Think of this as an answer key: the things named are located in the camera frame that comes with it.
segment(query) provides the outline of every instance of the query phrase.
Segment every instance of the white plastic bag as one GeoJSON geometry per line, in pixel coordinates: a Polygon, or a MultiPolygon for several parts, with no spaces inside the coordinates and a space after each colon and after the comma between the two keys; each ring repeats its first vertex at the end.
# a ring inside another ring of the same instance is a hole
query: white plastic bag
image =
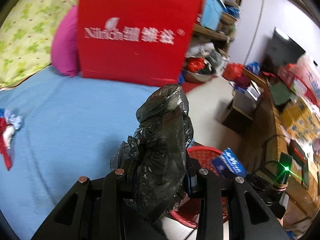
{"type": "Polygon", "coordinates": [[[305,82],[315,96],[318,105],[320,105],[320,73],[313,63],[313,58],[305,53],[298,59],[296,65],[289,70],[305,82]]]}
{"type": "Polygon", "coordinates": [[[210,40],[193,37],[185,57],[208,57],[214,50],[214,44],[210,40]]]}

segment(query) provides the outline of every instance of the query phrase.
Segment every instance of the red plastic basket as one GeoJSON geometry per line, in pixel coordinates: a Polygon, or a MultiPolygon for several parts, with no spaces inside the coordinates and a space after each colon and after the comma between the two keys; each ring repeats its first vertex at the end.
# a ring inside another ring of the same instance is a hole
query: red plastic basket
{"type": "MultiPolygon", "coordinates": [[[[218,175],[211,161],[219,157],[219,155],[222,154],[221,151],[207,146],[193,146],[187,151],[190,158],[197,159],[202,168],[206,168],[218,175]]],[[[199,213],[200,199],[190,199],[183,206],[179,207],[178,211],[171,211],[170,215],[186,227],[197,228],[199,224],[199,213]]],[[[222,213],[223,222],[226,222],[228,220],[228,208],[225,198],[222,198],[222,213]]]]}

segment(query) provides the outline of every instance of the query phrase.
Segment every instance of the black plastic bag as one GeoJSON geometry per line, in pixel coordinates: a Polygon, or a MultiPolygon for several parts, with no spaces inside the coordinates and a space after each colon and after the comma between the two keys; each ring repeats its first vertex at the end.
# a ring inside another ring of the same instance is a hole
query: black plastic bag
{"type": "Polygon", "coordinates": [[[134,198],[127,203],[151,224],[180,200],[186,172],[186,148],[193,128],[185,93],[177,84],[155,91],[137,110],[140,125],[110,161],[111,170],[125,159],[139,163],[134,178],[134,198]]]}

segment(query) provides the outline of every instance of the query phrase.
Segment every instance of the white wall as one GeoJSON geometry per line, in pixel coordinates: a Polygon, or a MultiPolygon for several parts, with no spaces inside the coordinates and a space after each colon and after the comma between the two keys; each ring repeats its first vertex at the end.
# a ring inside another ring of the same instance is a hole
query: white wall
{"type": "Polygon", "coordinates": [[[230,44],[231,62],[244,63],[258,24],[262,0],[242,0],[241,19],[237,23],[236,39],[230,44]]]}
{"type": "Polygon", "coordinates": [[[320,62],[320,29],[309,16],[289,0],[264,0],[260,25],[247,62],[244,59],[255,32],[262,0],[243,0],[236,40],[231,44],[231,62],[262,63],[274,27],[279,28],[320,62]]]}

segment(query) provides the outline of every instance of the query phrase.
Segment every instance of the floor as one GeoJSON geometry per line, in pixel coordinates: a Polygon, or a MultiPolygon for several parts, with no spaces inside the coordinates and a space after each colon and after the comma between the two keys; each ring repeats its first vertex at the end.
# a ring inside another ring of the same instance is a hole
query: floor
{"type": "MultiPolygon", "coordinates": [[[[187,93],[189,116],[194,128],[194,140],[205,146],[223,151],[229,147],[235,153],[240,136],[221,124],[221,118],[231,102],[232,86],[222,77],[198,86],[187,93]]],[[[196,239],[196,231],[168,217],[162,217],[162,229],[168,240],[196,239]]],[[[224,240],[229,239],[228,222],[224,223],[224,240]]]]}

